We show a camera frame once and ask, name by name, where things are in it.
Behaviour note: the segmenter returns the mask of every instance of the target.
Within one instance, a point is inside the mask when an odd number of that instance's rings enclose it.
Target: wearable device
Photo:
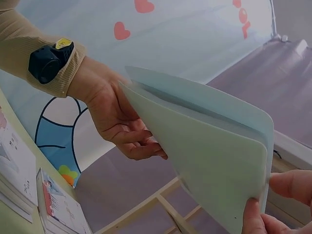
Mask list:
[[[41,83],[51,82],[67,63],[74,43],[61,38],[53,46],[45,45],[30,54],[28,71]]]

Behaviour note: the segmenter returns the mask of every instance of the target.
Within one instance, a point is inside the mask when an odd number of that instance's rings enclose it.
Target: knit sleeve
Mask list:
[[[41,32],[14,8],[19,0],[0,0],[0,69],[26,80],[33,87],[56,97],[67,96],[86,49],[74,41],[67,64],[48,84],[40,84],[28,71],[30,54],[44,45],[54,45],[62,37]]]

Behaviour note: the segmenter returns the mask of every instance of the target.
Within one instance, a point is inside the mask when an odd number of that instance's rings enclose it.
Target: red letter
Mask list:
[[[247,29],[251,26],[250,22],[247,22],[243,27],[243,34],[244,34],[244,39],[246,39],[248,37],[247,35]]]
[[[240,8],[242,6],[242,0],[233,0],[233,5]]]
[[[248,16],[247,16],[247,12],[245,10],[245,8],[241,8],[239,10],[239,20],[242,24],[246,23],[247,22],[247,19],[248,19]]]

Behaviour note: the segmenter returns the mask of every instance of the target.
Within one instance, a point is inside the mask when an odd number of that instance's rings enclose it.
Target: purple fabric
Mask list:
[[[304,41],[272,39],[208,85],[265,110],[279,132],[312,145],[312,50]],[[86,169],[75,188],[85,216],[98,231],[148,198],[175,177],[169,161],[128,160],[117,148]],[[196,203],[178,189],[167,198],[181,215]],[[226,234],[205,211],[190,222],[199,233]],[[156,206],[122,234],[159,234],[173,226]]]

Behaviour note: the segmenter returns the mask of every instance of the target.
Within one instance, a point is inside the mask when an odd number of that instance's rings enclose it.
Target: heart decoration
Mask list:
[[[241,8],[242,0],[233,0],[233,5],[237,8]]]
[[[125,29],[123,22],[117,22],[114,26],[114,34],[117,40],[125,40],[130,36],[130,31]]]
[[[148,0],[135,0],[136,11],[139,13],[150,13],[154,11],[154,4]]]

